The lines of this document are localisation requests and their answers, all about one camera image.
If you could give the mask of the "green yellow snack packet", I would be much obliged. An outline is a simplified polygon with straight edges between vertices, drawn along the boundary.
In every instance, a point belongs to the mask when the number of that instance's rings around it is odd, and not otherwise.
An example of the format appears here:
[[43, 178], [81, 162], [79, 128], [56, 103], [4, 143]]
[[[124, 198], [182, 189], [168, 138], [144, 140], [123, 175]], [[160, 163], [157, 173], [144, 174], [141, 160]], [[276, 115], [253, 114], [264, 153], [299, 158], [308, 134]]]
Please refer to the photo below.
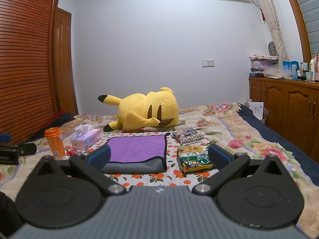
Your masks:
[[180, 171], [184, 174], [214, 169], [214, 165], [209, 158], [208, 146], [179, 146], [177, 149], [177, 162]]

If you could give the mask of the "floral bed blanket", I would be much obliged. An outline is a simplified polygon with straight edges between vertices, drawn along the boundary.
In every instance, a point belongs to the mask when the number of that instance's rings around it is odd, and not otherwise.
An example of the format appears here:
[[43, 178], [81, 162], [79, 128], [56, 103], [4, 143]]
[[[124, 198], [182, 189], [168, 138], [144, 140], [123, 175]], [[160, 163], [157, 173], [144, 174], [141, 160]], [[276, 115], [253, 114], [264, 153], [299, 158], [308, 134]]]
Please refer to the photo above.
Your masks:
[[[61, 127], [64, 146], [71, 147], [70, 138], [76, 126], [88, 123], [95, 128], [103, 129], [114, 119], [115, 115], [75, 116], [75, 120]], [[266, 127], [247, 107], [237, 103], [197, 106], [180, 110], [179, 123], [176, 127], [168, 129], [169, 131], [149, 129], [143, 133], [165, 133], [187, 127], [204, 133], [205, 139], [200, 143], [202, 146], [217, 144], [231, 154], [247, 153], [252, 159], [258, 160], [269, 154], [276, 155], [298, 185], [305, 200], [298, 226], [309, 237], [318, 236], [318, 164], [303, 151]], [[1, 192], [12, 200], [15, 200], [18, 191], [40, 158], [51, 154], [45, 138], [32, 142], [37, 145], [37, 154], [22, 157], [17, 166], [1, 165]]]

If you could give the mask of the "beige tied curtain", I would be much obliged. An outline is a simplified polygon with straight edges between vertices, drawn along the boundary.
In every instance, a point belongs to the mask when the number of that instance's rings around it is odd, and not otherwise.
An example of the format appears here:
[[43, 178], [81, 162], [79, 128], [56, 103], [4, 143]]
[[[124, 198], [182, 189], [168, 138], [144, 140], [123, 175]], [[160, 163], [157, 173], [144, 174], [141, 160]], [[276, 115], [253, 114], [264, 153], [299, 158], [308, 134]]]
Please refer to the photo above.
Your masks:
[[288, 52], [284, 44], [282, 32], [280, 29], [280, 23], [277, 17], [275, 6], [273, 4], [273, 0], [257, 0], [257, 1], [261, 7], [264, 18], [271, 32], [275, 49], [278, 53], [280, 60], [288, 61], [289, 60]]

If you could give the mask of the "wooden door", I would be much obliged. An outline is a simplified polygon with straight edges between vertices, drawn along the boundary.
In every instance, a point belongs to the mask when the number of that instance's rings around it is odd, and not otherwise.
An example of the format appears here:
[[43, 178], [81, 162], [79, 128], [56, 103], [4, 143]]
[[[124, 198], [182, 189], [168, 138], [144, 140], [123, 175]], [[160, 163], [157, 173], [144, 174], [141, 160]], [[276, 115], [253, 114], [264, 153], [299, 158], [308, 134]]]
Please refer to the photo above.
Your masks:
[[61, 8], [55, 13], [53, 25], [53, 76], [58, 109], [77, 115], [71, 58], [71, 13]]

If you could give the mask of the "white wall switch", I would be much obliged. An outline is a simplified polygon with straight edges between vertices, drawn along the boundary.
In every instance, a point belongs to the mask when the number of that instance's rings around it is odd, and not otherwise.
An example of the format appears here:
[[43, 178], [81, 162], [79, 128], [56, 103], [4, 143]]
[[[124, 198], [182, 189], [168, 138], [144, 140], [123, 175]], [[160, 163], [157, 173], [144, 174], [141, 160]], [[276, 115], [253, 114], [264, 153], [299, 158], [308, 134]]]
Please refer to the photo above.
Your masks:
[[201, 61], [203, 68], [210, 68], [215, 66], [215, 61], [213, 59], [204, 59]]

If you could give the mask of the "wooden sideboard cabinet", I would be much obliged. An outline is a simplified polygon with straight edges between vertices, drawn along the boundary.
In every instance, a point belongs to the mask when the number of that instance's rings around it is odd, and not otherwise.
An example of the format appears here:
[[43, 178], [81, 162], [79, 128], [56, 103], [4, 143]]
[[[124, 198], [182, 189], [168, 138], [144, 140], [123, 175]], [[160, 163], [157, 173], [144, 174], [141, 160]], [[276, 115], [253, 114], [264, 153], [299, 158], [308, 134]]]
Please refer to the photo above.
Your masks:
[[250, 77], [249, 98], [264, 103], [270, 129], [318, 162], [318, 82]]

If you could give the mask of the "blue white box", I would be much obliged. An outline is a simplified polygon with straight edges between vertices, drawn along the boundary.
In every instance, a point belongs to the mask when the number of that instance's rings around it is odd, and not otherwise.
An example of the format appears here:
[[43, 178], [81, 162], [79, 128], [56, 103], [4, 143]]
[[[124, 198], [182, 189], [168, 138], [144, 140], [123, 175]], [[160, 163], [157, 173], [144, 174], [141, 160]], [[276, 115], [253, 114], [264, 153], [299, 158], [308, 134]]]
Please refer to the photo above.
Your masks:
[[284, 71], [298, 71], [299, 70], [299, 62], [298, 61], [283, 61], [282, 62]]

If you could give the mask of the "grey purple towel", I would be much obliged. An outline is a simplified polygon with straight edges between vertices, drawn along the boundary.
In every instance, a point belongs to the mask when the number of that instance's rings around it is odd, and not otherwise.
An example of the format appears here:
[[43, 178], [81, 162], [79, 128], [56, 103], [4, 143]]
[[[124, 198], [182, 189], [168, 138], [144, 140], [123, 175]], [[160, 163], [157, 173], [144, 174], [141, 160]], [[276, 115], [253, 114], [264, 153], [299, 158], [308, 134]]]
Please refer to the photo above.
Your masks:
[[155, 174], [167, 171], [166, 149], [169, 133], [113, 137], [110, 160], [101, 169], [109, 174]]

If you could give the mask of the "white paper bag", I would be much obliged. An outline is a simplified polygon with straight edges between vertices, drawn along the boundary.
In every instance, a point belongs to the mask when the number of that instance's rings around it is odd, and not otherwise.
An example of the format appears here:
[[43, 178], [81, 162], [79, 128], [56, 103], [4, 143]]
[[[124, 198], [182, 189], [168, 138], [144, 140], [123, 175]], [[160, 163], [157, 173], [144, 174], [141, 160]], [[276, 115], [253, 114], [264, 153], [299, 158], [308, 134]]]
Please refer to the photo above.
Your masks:
[[258, 118], [259, 120], [263, 119], [264, 102], [249, 101], [245, 103], [245, 106], [247, 106], [252, 111], [253, 115], [256, 118]]

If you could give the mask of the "white bottle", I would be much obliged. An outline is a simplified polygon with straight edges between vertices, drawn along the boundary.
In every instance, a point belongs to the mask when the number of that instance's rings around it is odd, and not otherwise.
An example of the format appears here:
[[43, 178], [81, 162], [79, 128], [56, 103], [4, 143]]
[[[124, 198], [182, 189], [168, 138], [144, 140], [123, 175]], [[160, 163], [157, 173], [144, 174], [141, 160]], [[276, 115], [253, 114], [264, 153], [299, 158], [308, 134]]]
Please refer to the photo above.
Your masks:
[[309, 63], [309, 72], [311, 75], [311, 81], [315, 81], [314, 59], [311, 59]]

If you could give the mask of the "red candy wrappers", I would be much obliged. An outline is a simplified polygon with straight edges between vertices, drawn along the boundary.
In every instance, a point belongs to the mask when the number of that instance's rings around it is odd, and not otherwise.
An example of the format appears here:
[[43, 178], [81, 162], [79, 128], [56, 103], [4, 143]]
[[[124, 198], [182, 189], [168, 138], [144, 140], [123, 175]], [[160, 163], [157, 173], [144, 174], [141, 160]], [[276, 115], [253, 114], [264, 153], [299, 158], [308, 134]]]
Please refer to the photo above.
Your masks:
[[67, 157], [72, 157], [72, 156], [74, 156], [75, 154], [78, 153], [77, 149], [72, 148], [70, 146], [66, 146], [64, 149], [65, 149], [65, 154], [66, 154]]

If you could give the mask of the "pink tissue box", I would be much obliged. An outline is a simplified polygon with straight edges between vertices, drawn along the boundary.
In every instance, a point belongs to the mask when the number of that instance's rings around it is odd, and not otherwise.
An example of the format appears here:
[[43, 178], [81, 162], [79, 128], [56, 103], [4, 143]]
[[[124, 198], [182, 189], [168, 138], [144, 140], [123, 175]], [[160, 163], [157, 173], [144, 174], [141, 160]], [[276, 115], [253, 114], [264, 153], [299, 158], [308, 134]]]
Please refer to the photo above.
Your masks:
[[87, 150], [100, 140], [100, 129], [90, 124], [75, 127], [75, 135], [70, 138], [72, 148]]

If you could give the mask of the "small electric fan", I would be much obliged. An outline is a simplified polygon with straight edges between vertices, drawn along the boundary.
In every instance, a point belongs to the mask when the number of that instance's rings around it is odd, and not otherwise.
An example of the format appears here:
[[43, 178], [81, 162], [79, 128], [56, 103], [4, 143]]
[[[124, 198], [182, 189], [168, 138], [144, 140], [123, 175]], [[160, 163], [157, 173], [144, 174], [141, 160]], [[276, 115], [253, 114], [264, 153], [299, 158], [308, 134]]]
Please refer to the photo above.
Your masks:
[[277, 53], [277, 50], [275, 48], [275, 44], [274, 44], [273, 41], [271, 41], [268, 44], [268, 52], [269, 52], [269, 55], [272, 56], [272, 57], [277, 57], [278, 56], [278, 53]]

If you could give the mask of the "yellow Pikachu plush toy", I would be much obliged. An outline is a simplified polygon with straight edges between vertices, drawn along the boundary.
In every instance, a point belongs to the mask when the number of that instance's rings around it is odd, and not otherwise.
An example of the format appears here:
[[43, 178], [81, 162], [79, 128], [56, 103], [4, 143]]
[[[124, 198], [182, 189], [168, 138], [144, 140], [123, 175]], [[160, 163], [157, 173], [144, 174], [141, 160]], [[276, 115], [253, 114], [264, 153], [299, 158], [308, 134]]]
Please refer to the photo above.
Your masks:
[[134, 132], [146, 127], [168, 128], [179, 121], [177, 100], [168, 87], [146, 95], [134, 93], [125, 98], [105, 94], [100, 95], [98, 100], [118, 107], [116, 120], [104, 127], [105, 132], [117, 129]]

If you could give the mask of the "purple snack packet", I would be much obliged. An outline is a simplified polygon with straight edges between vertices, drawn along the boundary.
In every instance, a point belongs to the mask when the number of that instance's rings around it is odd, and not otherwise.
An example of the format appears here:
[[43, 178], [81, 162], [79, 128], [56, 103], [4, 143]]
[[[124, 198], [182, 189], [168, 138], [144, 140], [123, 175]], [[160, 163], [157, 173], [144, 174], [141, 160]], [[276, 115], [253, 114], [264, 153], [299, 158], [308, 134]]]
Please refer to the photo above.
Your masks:
[[189, 127], [179, 131], [175, 131], [172, 134], [173, 138], [176, 139], [182, 146], [194, 144], [204, 139], [204, 135], [195, 129]]

